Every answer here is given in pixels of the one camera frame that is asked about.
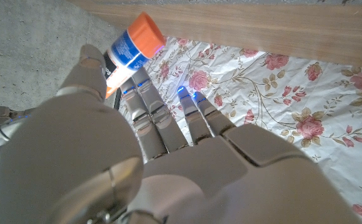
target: floral bedsheet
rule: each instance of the floral bedsheet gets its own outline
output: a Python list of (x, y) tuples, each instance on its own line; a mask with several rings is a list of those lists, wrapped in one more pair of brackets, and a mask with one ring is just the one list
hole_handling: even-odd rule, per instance
[(362, 68), (175, 37), (145, 68), (189, 142), (180, 85), (299, 147), (362, 218)]

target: orange cap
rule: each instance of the orange cap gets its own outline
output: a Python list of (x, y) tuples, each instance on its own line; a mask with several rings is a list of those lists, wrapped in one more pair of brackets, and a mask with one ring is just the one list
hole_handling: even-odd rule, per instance
[(128, 27), (128, 34), (145, 57), (152, 58), (161, 49), (165, 40), (151, 17), (142, 12)]

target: silver robotic arm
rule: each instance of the silver robotic arm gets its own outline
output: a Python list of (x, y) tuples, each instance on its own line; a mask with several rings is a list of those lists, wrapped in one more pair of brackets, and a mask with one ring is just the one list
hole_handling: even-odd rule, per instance
[(360, 222), (301, 151), (181, 86), (188, 146), (143, 68), (121, 86), (138, 145), (102, 103), (104, 67), (84, 46), (58, 96), (3, 145), (0, 223)]

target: concrete floor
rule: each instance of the concrete floor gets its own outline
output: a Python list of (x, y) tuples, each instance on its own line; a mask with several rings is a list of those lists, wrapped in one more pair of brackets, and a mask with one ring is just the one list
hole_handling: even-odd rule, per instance
[(64, 0), (0, 0), (0, 105), (38, 106), (55, 95), (83, 44), (103, 52), (121, 33)]

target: wooden board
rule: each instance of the wooden board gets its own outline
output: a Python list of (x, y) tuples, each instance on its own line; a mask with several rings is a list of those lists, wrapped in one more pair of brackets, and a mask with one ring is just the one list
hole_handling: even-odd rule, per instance
[(164, 35), (362, 67), (362, 6), (70, 2), (122, 29), (146, 11)]

